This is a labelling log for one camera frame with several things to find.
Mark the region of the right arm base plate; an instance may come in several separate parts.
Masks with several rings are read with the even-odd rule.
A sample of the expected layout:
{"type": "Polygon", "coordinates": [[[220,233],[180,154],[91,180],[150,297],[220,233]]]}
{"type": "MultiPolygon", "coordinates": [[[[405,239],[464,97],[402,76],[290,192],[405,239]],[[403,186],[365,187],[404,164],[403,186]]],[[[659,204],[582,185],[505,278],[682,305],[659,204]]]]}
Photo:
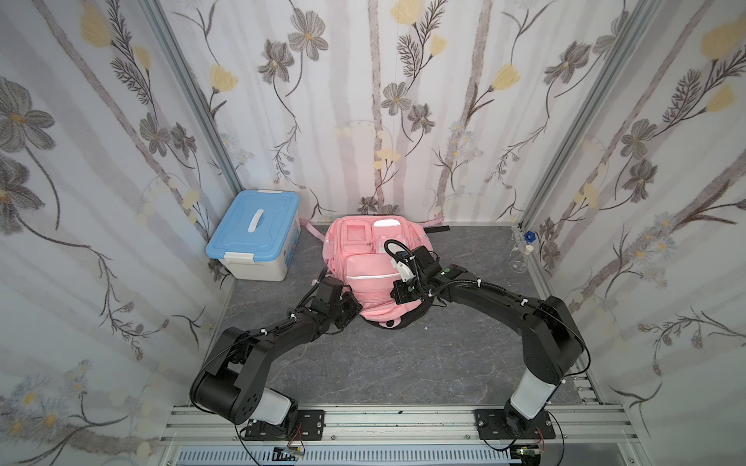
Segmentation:
{"type": "Polygon", "coordinates": [[[474,419],[481,440],[538,441],[557,438],[549,413],[542,410],[533,419],[525,419],[518,412],[505,409],[477,409],[474,419]]]}

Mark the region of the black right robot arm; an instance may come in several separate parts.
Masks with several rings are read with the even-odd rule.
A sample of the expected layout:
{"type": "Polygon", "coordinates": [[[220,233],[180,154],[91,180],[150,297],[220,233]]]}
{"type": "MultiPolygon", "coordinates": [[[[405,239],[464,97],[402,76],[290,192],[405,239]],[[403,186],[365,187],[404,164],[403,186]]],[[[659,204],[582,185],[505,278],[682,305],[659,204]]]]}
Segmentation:
{"type": "Polygon", "coordinates": [[[561,382],[575,375],[571,368],[588,347],[563,300],[526,297],[455,264],[443,268],[426,247],[410,250],[402,242],[386,240],[384,251],[404,269],[392,289],[396,303],[460,304],[498,320],[521,337],[526,370],[504,407],[511,423],[536,419],[561,382]]]}

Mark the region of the pink school backpack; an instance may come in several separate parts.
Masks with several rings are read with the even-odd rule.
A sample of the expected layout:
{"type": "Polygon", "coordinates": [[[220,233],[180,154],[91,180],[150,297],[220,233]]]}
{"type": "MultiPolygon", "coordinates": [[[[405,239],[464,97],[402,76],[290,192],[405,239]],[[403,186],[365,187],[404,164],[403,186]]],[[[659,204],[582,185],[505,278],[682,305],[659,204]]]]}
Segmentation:
{"type": "Polygon", "coordinates": [[[433,300],[418,298],[405,304],[394,301],[390,294],[401,276],[384,244],[386,240],[398,240],[410,250],[420,246],[431,249],[427,229],[440,223],[440,219],[413,223],[400,216],[348,216],[336,219],[322,234],[306,219],[300,222],[324,243],[324,263],[334,278],[352,288],[363,306],[361,317],[388,330],[403,329],[419,320],[433,300]]]}

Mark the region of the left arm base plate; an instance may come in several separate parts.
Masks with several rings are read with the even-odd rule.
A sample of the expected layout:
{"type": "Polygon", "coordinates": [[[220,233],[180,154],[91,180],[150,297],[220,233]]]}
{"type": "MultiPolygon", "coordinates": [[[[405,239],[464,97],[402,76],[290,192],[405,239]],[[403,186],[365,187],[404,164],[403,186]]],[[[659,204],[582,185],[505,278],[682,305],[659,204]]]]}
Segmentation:
{"type": "Polygon", "coordinates": [[[325,427],[324,410],[291,410],[280,424],[252,421],[239,434],[245,441],[320,441],[325,427]]]}

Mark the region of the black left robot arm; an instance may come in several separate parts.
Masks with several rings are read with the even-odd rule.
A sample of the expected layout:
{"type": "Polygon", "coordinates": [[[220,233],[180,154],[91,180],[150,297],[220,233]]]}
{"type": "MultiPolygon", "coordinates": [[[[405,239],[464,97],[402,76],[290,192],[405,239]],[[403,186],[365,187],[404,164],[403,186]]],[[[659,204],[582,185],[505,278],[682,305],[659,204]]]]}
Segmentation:
{"type": "Polygon", "coordinates": [[[325,277],[283,320],[253,330],[225,330],[190,386],[190,403],[236,426],[248,421],[291,423],[297,403],[266,386],[273,362],[315,342],[332,327],[344,330],[362,309],[351,287],[325,277]]]}

